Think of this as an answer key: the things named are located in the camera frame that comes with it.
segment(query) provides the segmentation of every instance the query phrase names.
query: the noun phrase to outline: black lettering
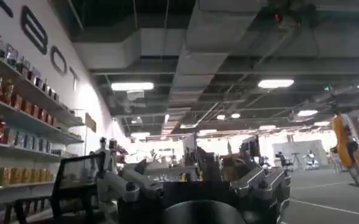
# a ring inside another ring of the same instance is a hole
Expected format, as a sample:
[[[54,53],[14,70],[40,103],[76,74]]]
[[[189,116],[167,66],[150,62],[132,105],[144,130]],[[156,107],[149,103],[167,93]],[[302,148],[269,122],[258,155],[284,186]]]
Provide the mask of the black lettering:
[[[55,54],[59,56],[59,58],[63,61],[63,69],[61,69],[55,61]],[[60,50],[56,46],[51,47],[51,63],[53,65],[53,68],[61,75],[64,76],[67,74],[67,62],[63,56],[63,54],[60,52]]]
[[[9,17],[14,18],[13,10],[4,2],[4,0],[0,0],[0,7],[8,14]]]
[[[74,71],[74,69],[72,67],[69,67],[69,71],[71,72],[71,74],[73,75],[74,77],[74,80],[73,80],[73,90],[76,91],[77,89],[77,84],[79,82],[79,77],[77,76],[76,72]]]
[[[48,51],[48,35],[44,27],[26,5],[22,6],[21,28],[41,54],[46,55]]]

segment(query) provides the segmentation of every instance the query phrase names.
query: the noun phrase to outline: shelf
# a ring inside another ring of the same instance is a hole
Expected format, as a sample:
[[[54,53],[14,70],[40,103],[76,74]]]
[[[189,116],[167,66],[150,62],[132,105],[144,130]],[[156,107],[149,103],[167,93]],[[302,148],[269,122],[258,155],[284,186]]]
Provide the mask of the shelf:
[[[61,124],[67,127],[84,125],[80,118],[75,117],[60,103],[50,98],[41,89],[31,84],[30,81],[25,79],[25,77],[8,65],[2,58],[0,58],[0,73],[3,77],[13,80],[14,90],[16,93],[21,95],[22,98],[37,105],[39,108],[48,111],[49,114],[55,116]]]
[[[24,184],[11,184],[8,186],[0,186],[0,191],[2,190],[8,190],[8,189],[16,189],[16,188],[23,188],[23,187],[36,187],[36,186],[44,186],[44,185],[53,185],[54,182],[39,182],[39,183],[24,183]]]
[[[75,144],[84,141],[64,131],[59,130],[36,117],[17,110],[0,101],[0,115],[4,116],[7,125],[21,128],[39,137],[43,137],[52,143]]]
[[[0,156],[12,158],[32,159],[35,161],[60,162],[64,157],[52,155],[45,152],[33,151],[29,149],[16,148],[14,146],[0,143]]]

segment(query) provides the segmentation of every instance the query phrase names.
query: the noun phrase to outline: tripod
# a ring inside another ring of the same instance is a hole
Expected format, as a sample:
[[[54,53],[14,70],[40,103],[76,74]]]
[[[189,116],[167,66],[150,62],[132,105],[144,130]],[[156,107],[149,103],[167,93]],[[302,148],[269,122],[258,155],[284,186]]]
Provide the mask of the tripod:
[[[297,167],[301,168],[302,164],[301,164],[301,162],[300,162],[300,160],[299,160],[299,158],[297,156],[298,154],[300,154],[300,153],[292,153],[292,155],[293,155],[293,165],[297,161]]]

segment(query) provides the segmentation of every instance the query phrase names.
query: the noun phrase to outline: floor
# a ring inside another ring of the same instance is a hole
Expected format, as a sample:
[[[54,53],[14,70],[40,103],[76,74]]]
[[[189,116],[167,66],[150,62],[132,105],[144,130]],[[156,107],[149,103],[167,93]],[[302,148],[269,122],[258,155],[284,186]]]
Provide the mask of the floor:
[[[295,171],[284,223],[359,223],[359,188],[349,183],[348,173],[332,169]]]

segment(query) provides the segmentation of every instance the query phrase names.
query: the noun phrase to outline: robotic arm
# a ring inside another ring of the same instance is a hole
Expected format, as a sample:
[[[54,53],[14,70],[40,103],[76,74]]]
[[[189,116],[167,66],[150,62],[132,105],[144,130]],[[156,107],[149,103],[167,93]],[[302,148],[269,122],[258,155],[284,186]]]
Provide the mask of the robotic arm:
[[[259,166],[233,182],[160,183],[124,169],[98,175],[97,186],[100,204],[117,200],[120,224],[280,223],[290,197],[287,171]]]

